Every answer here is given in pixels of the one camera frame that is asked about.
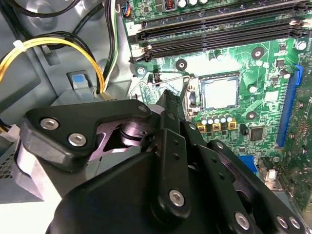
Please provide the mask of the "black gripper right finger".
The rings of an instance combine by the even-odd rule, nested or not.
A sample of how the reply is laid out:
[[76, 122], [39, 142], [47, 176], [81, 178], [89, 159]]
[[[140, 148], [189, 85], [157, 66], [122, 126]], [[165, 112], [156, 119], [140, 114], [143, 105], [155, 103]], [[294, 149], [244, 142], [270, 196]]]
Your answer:
[[200, 169], [214, 198], [219, 234], [304, 234], [306, 229], [285, 205], [224, 143], [205, 142], [199, 129], [186, 121], [180, 97], [172, 107], [186, 137], [188, 159]]

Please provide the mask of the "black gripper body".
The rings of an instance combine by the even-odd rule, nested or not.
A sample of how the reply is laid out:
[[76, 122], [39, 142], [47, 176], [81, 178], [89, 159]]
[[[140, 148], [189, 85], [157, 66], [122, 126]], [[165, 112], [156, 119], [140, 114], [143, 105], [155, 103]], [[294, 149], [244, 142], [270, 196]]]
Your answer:
[[185, 154], [140, 153], [74, 188], [49, 234], [230, 234], [204, 172]]

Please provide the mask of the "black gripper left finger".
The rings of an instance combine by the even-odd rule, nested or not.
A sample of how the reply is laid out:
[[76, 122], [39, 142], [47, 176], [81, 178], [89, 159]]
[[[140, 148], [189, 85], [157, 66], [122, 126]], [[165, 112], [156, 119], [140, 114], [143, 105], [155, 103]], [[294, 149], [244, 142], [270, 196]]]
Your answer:
[[58, 206], [76, 187], [140, 153], [185, 154], [170, 91], [139, 100], [50, 106], [28, 111], [19, 137], [19, 184]]

